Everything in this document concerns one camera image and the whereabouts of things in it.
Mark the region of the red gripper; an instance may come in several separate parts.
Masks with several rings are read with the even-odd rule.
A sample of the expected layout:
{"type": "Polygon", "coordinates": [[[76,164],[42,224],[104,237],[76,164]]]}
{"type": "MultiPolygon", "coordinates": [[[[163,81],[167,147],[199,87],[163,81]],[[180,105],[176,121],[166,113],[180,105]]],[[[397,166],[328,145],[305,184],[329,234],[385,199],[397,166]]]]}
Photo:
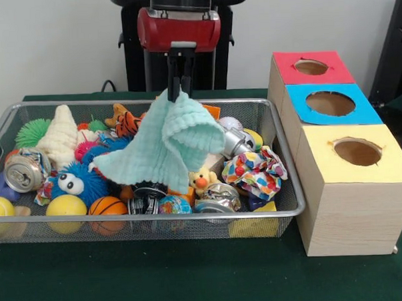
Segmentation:
{"type": "MultiPolygon", "coordinates": [[[[204,13],[165,11],[144,7],[137,18],[139,42],[153,53],[169,52],[172,48],[194,48],[198,53],[213,51],[221,34],[221,21],[216,11],[204,13]]],[[[174,103],[181,89],[192,95],[194,52],[184,53],[183,75],[178,74],[179,55],[167,55],[168,100],[174,103]]]]}

